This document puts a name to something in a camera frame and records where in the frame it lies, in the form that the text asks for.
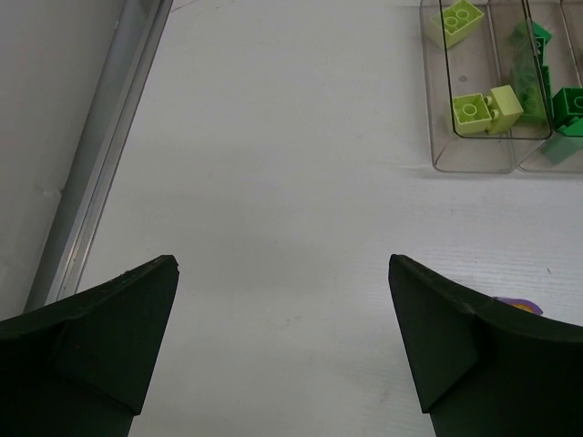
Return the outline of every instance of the lime green block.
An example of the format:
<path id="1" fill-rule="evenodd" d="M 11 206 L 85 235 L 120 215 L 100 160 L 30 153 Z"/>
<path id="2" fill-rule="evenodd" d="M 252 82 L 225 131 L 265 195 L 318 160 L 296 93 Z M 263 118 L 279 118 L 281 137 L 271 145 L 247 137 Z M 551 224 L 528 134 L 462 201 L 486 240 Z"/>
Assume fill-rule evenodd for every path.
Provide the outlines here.
<path id="1" fill-rule="evenodd" d="M 514 94 L 514 90 L 510 85 L 492 88 L 490 94 L 486 97 L 486 104 L 493 120 L 487 129 L 490 135 L 506 132 L 524 112 L 517 95 Z"/>
<path id="2" fill-rule="evenodd" d="M 492 123 L 492 116 L 481 94 L 454 97 L 454 126 L 457 135 L 470 135 L 484 132 Z"/>
<path id="3" fill-rule="evenodd" d="M 441 47 L 444 46 L 441 15 L 445 24 L 445 47 L 449 48 L 467 38 L 479 26 L 484 13 L 467 0 L 459 0 L 441 14 L 431 17 L 427 34 Z"/>

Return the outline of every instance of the duplo block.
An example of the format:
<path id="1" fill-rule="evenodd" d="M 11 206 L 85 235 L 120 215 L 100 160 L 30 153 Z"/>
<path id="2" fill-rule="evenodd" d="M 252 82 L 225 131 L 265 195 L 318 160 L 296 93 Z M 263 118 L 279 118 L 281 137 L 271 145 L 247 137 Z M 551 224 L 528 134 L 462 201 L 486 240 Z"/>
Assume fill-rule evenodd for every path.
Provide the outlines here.
<path id="1" fill-rule="evenodd" d="M 569 126 L 576 117 L 583 117 L 583 88 L 563 87 L 553 97 L 557 127 Z"/>
<path id="2" fill-rule="evenodd" d="M 547 41 L 542 36 L 535 37 L 537 47 L 537 58 L 540 65 L 544 65 L 547 60 Z"/>
<path id="3" fill-rule="evenodd" d="M 535 37 L 542 38 L 545 41 L 545 45 L 548 44 L 548 42 L 553 37 L 553 34 L 548 32 L 542 25 L 534 21 L 532 22 L 532 30 L 533 33 L 535 34 Z M 523 21 L 514 28 L 514 31 L 510 36 L 510 40 L 514 44 L 522 44 L 527 39 L 527 34 L 528 34 L 527 22 Z"/>
<path id="4" fill-rule="evenodd" d="M 548 66 L 540 67 L 541 73 L 543 75 L 543 87 L 545 88 L 545 99 L 547 101 L 548 110 L 550 115 L 553 117 L 555 111 L 553 109 L 553 90 L 550 85 L 550 69 Z"/>
<path id="5" fill-rule="evenodd" d="M 444 46 L 444 32 L 442 19 L 445 25 L 445 47 L 449 48 L 467 38 L 479 26 L 484 13 L 467 0 L 459 0 L 447 7 L 441 14 L 431 17 L 427 34 L 441 47 Z"/>
<path id="6" fill-rule="evenodd" d="M 487 128 L 490 135 L 506 132 L 524 112 L 510 85 L 492 88 L 486 97 L 486 104 L 492 117 L 492 124 Z"/>
<path id="7" fill-rule="evenodd" d="M 452 109 L 454 110 L 455 132 L 458 135 L 484 132 L 492 123 L 486 100 L 479 93 L 454 97 Z"/>
<path id="8" fill-rule="evenodd" d="M 547 123 L 545 102 L 538 85 L 536 70 L 517 66 L 512 69 L 512 78 L 518 101 L 524 109 L 518 121 L 528 124 Z"/>
<path id="9" fill-rule="evenodd" d="M 583 137 L 566 135 L 568 127 L 560 127 L 540 152 L 553 164 L 559 164 L 583 149 Z"/>

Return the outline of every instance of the white surface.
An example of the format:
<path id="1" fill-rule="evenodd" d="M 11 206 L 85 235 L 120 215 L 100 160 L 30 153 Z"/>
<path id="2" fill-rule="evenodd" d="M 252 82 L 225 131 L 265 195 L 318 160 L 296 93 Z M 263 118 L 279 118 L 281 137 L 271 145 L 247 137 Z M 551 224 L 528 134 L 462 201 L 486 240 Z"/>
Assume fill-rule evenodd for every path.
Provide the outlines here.
<path id="1" fill-rule="evenodd" d="M 434 172 L 418 11 L 385 6 L 170 15 L 82 284 L 179 260 L 133 437 L 433 435 L 387 285 L 395 252 L 583 322 L 580 182 Z"/>
<path id="2" fill-rule="evenodd" d="M 24 309 L 122 5 L 0 2 L 0 320 Z"/>

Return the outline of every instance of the white table surface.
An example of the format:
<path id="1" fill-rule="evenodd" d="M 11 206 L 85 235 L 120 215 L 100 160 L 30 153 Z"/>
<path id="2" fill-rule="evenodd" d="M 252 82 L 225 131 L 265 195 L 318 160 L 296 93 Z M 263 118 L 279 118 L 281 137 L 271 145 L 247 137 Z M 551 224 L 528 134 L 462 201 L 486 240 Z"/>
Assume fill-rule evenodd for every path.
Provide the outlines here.
<path id="1" fill-rule="evenodd" d="M 179 261 L 133 437 L 434 435 L 394 316 L 392 253 L 583 323 L 583 182 L 432 170 L 416 8 L 186 3 L 82 281 Z"/>

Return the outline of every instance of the plastic container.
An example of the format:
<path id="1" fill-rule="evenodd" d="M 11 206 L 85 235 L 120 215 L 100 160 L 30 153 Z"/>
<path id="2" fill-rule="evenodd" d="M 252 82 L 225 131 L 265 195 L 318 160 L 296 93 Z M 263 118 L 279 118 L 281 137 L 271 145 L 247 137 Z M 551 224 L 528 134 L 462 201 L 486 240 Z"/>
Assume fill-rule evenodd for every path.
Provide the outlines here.
<path id="1" fill-rule="evenodd" d="M 526 171 L 583 172 L 583 0 L 531 3 L 534 23 L 552 38 L 542 70 L 553 101 L 553 137 L 520 167 Z"/>
<path id="2" fill-rule="evenodd" d="M 511 172 L 552 134 L 527 4 L 422 0 L 420 18 L 435 168 Z"/>

